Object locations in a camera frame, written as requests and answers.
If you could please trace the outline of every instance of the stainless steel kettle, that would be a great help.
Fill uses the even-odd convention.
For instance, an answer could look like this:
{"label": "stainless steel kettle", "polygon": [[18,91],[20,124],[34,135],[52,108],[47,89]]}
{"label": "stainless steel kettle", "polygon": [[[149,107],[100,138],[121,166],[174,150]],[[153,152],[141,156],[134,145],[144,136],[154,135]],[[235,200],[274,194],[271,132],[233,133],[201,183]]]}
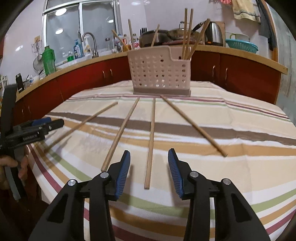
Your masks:
{"label": "stainless steel kettle", "polygon": [[222,32],[217,23],[209,23],[209,26],[205,30],[205,44],[223,46]]}

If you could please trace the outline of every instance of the green thermos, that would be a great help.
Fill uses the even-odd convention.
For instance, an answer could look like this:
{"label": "green thermos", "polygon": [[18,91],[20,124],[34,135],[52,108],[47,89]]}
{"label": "green thermos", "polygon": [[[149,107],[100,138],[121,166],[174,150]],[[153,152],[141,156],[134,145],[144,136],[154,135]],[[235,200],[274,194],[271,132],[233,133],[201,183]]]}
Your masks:
{"label": "green thermos", "polygon": [[49,46],[44,48],[44,52],[42,53],[42,61],[44,65],[45,74],[49,75],[56,71],[55,69],[55,55],[54,50]]}

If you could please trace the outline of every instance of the chopstick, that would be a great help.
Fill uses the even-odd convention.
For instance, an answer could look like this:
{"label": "chopstick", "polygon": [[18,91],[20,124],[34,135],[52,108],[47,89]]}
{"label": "chopstick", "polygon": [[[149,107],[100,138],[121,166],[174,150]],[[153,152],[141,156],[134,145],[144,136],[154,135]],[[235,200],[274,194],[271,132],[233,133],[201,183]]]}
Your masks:
{"label": "chopstick", "polygon": [[185,59],[186,34],[187,34],[187,8],[185,8],[185,14],[184,14],[184,33],[183,33],[182,59]]}
{"label": "chopstick", "polygon": [[156,35],[157,35],[158,30],[159,30],[159,24],[157,25],[157,28],[156,28],[156,30],[155,30],[155,33],[154,33],[154,36],[153,36],[153,40],[152,40],[151,47],[153,47],[153,45],[154,45],[154,42],[155,42],[155,39],[156,39]]}
{"label": "chopstick", "polygon": [[112,33],[119,39],[119,41],[123,44],[123,46],[126,46],[126,44],[124,43],[124,41],[118,36],[118,34],[112,29],[111,30]]}
{"label": "chopstick", "polygon": [[95,118],[97,115],[105,112],[106,110],[110,109],[111,107],[117,105],[118,102],[113,102],[111,105],[108,105],[107,107],[99,110],[97,113],[93,114],[92,116],[86,118],[83,122],[79,123],[78,125],[74,126],[71,130],[64,133],[62,136],[60,136],[58,139],[56,139],[52,144],[50,144],[46,149],[44,149],[44,153],[47,153],[50,148],[55,146],[57,143],[59,143],[61,140],[63,140],[65,137],[73,133],[75,130],[79,129],[81,126],[83,126],[86,122],[90,121],[91,119]]}
{"label": "chopstick", "polygon": [[144,189],[150,188],[152,158],[153,158],[153,144],[154,144],[154,124],[155,124],[155,98],[153,98],[153,102],[152,102],[151,129],[150,129],[149,149],[148,149],[148,158],[147,158]]}
{"label": "chopstick", "polygon": [[204,22],[204,25],[202,27],[202,30],[200,31],[197,39],[196,39],[196,42],[193,46],[193,48],[191,49],[191,52],[188,54],[188,55],[185,55],[186,56],[186,59],[191,59],[192,55],[194,54],[194,51],[196,49],[196,47],[198,46],[198,44],[200,43],[200,39],[202,38],[202,36],[205,34],[205,30],[207,29],[209,23],[210,23],[210,19],[208,18],[205,22]]}
{"label": "chopstick", "polygon": [[134,46],[133,46],[133,30],[131,29],[131,20],[128,19],[128,27],[130,29],[130,35],[131,35],[131,49],[134,49]]}
{"label": "chopstick", "polygon": [[175,106],[171,101],[161,95],[161,98],[167,102],[176,112],[180,114],[186,121],[188,121],[200,134],[204,136],[216,149],[222,154],[222,156],[226,157],[226,152],[221,148],[221,146],[202,128],[200,128],[193,120],[191,120],[181,109]]}
{"label": "chopstick", "polygon": [[190,42],[190,37],[191,37],[192,19],[193,19],[193,8],[190,11],[190,20],[189,20],[189,29],[188,29],[188,35],[187,35],[185,56],[187,56],[187,52],[188,52],[188,49],[189,49],[189,42]]}
{"label": "chopstick", "polygon": [[125,129],[127,123],[128,123],[128,120],[129,120],[129,118],[131,117],[131,115],[132,115],[132,113],[133,113],[133,111],[134,111],[134,109],[135,109],[137,103],[139,102],[139,99],[140,99],[140,97],[138,97],[138,98],[136,99],[136,101],[135,101],[135,103],[133,104],[132,108],[130,109],[128,115],[126,116],[126,118],[124,119],[123,123],[121,124],[121,127],[120,127],[119,131],[117,132],[116,137],[115,137],[115,139],[113,140],[113,143],[112,143],[112,145],[111,145],[111,147],[110,147],[110,149],[109,149],[109,152],[108,152],[108,154],[107,154],[107,156],[106,156],[106,158],[105,158],[105,161],[104,161],[104,163],[103,163],[103,165],[102,165],[102,168],[101,168],[101,171],[102,171],[102,172],[107,171],[107,168],[108,168],[108,166],[109,166],[109,164],[110,164],[111,158],[112,158],[112,156],[113,156],[113,154],[114,154],[114,151],[115,151],[115,149],[116,149],[116,147],[117,147],[117,145],[118,145],[119,139],[121,138],[122,133],[123,133],[123,131],[124,131],[124,129]]}

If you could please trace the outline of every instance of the striped tablecloth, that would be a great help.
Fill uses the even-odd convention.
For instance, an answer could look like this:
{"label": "striped tablecloth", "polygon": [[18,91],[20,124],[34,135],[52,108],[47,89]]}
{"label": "striped tablecloth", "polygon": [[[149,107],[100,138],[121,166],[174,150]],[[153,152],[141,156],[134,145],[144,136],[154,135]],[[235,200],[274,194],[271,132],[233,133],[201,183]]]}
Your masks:
{"label": "striped tablecloth", "polygon": [[[131,166],[118,202],[110,202],[117,240],[183,240],[188,201],[175,193],[168,150],[206,178],[231,179],[275,240],[296,208],[296,128],[275,105],[227,92],[209,82],[191,82],[190,98],[171,98],[228,153],[223,158],[162,99],[156,100],[151,187],[144,189],[152,97],[141,96],[112,161],[131,153]],[[30,146],[30,165],[46,197],[52,201],[72,178],[90,180],[98,173],[112,141],[133,105],[131,81],[82,91],[48,116],[63,118],[62,129]],[[86,117],[114,101],[119,104],[92,119],[47,154],[44,148]],[[214,240],[214,206],[211,203]],[[89,202],[85,202],[85,239],[89,240]]]}

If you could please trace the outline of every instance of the white plastic basket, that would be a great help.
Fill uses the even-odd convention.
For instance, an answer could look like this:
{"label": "white plastic basket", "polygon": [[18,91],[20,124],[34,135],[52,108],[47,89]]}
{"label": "white plastic basket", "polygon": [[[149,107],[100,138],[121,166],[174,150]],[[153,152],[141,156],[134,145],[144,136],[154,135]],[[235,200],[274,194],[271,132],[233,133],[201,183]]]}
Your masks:
{"label": "white plastic basket", "polygon": [[190,60],[181,55],[181,46],[128,51],[134,93],[190,96]]}

